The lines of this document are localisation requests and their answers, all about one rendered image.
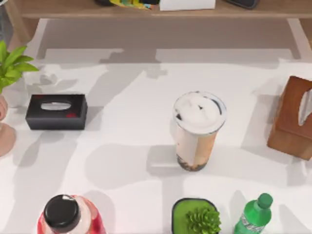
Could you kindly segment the bubble tea cup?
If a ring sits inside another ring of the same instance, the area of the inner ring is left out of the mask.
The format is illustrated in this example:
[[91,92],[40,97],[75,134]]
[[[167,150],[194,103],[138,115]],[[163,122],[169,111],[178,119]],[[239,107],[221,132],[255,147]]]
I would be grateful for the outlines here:
[[202,170],[227,119],[224,102],[209,92],[188,92],[175,101],[173,119],[178,163],[186,171]]

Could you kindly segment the black tissue box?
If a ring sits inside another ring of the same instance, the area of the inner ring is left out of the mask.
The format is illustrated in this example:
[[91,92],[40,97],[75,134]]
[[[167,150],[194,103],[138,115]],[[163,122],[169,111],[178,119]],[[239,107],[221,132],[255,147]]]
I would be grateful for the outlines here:
[[[63,110],[44,109],[49,103],[68,104]],[[84,130],[88,105],[84,94],[32,95],[25,120],[31,130]]]

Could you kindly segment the wooden shelf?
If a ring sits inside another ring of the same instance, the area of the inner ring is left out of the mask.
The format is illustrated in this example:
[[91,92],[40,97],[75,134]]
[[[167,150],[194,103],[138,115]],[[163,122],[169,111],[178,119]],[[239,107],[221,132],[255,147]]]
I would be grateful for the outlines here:
[[111,18],[111,17],[222,17],[222,18],[296,18],[312,48],[312,0],[260,0],[247,10],[225,0],[216,0],[213,10],[160,11],[119,6],[102,7],[94,0],[7,0],[4,7],[20,44],[32,40],[39,19]]

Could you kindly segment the succulent in black pot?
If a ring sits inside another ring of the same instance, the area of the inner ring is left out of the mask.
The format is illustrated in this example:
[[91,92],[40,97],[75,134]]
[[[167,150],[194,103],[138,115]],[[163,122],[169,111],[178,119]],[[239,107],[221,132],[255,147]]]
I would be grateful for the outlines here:
[[209,200],[182,198],[172,207],[172,234],[219,234],[220,226],[220,212]]

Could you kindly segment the colourful books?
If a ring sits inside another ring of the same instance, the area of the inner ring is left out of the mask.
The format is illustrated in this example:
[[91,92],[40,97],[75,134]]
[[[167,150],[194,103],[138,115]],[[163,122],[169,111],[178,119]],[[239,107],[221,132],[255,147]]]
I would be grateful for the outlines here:
[[160,0],[109,0],[109,2],[120,7],[152,10]]

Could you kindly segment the white box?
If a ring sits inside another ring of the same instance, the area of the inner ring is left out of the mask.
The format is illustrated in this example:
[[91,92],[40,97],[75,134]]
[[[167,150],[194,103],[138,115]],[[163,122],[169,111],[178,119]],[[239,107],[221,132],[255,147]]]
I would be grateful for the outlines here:
[[214,9],[216,0],[160,0],[161,11]]

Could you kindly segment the wooden tissue box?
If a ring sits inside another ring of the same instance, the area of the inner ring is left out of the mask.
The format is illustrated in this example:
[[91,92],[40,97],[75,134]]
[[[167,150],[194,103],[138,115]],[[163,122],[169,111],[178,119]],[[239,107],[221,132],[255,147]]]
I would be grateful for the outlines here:
[[312,114],[299,125],[299,107],[306,91],[312,89],[312,81],[290,76],[279,99],[267,146],[292,156],[312,158]]

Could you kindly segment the red bottle with black cap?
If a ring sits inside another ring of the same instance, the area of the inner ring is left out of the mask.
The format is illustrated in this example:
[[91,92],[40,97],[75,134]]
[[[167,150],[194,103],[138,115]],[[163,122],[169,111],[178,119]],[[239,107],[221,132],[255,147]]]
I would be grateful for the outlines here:
[[107,234],[97,207],[80,195],[60,194],[45,205],[37,234]]

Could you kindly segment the green bottle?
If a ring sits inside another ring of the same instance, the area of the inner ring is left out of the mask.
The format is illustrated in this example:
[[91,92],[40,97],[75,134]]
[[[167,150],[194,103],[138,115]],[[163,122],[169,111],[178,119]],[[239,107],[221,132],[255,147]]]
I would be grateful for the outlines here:
[[272,218],[272,203],[273,198],[268,193],[249,201],[234,227],[234,234],[261,234]]

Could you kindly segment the black object on shelf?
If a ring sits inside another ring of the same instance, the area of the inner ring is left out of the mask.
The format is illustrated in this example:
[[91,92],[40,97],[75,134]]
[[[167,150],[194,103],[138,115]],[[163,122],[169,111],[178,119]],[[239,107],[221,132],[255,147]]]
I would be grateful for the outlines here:
[[260,0],[225,0],[226,2],[244,9],[254,9]]

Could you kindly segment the leafy plant in pink pot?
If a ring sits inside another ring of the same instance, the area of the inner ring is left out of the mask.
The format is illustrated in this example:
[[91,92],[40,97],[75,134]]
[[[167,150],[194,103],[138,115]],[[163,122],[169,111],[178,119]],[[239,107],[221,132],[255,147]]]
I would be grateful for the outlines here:
[[9,52],[5,41],[0,41],[0,157],[9,153],[16,142],[15,129],[3,122],[8,112],[3,89],[19,81],[25,72],[39,70],[30,63],[34,59],[24,54],[26,49],[20,46]]

